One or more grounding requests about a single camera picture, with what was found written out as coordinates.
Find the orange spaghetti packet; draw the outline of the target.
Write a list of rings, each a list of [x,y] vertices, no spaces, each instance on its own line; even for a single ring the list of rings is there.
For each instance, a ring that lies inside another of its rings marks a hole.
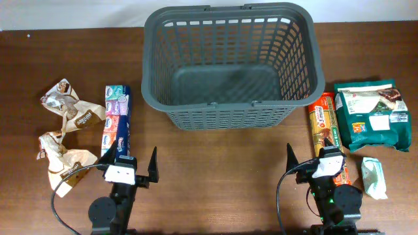
[[[319,150],[325,146],[325,138],[343,153],[334,104],[334,93],[323,93],[317,101],[308,106],[308,113],[315,157],[319,156]]]

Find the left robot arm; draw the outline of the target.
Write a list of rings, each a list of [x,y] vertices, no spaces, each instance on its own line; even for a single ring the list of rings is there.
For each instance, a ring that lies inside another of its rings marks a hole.
[[[117,143],[113,143],[99,159],[99,170],[104,172],[105,181],[112,184],[108,196],[94,200],[88,210],[92,234],[127,234],[128,224],[138,188],[148,188],[159,181],[157,149],[148,165],[148,175],[136,174],[137,159],[122,155]]]

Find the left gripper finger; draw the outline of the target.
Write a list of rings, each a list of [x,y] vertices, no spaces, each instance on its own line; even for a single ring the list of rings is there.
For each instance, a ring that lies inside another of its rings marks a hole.
[[[105,152],[105,154],[99,159],[99,164],[104,165],[112,165],[114,164],[116,150],[117,150],[117,143],[114,141],[111,147]]]
[[[148,165],[148,181],[152,183],[159,182],[159,171],[157,167],[157,147],[155,146],[152,152],[150,163]]]

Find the green food bag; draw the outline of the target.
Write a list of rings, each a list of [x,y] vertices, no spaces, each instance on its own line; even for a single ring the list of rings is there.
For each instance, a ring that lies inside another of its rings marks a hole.
[[[411,113],[393,79],[334,85],[335,109],[344,147],[386,146],[408,152]]]

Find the blue tissue multipack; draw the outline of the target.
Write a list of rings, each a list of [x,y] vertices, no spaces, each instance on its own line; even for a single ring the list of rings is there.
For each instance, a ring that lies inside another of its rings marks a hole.
[[[105,123],[101,140],[101,157],[116,144],[116,155],[129,155],[131,89],[124,85],[105,88]]]

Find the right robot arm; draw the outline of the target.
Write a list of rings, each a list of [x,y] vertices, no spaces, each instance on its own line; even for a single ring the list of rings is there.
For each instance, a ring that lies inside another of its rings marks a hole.
[[[357,234],[362,191],[350,184],[336,185],[334,178],[343,172],[346,155],[330,140],[324,141],[319,156],[302,163],[288,144],[285,175],[295,174],[298,184],[309,185],[322,222],[311,226],[310,234]]]

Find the small teal wipes packet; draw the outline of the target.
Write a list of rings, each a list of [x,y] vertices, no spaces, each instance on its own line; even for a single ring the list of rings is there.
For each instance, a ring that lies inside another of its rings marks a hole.
[[[375,200],[388,199],[382,164],[378,159],[364,157],[361,164],[362,181],[366,194]]]

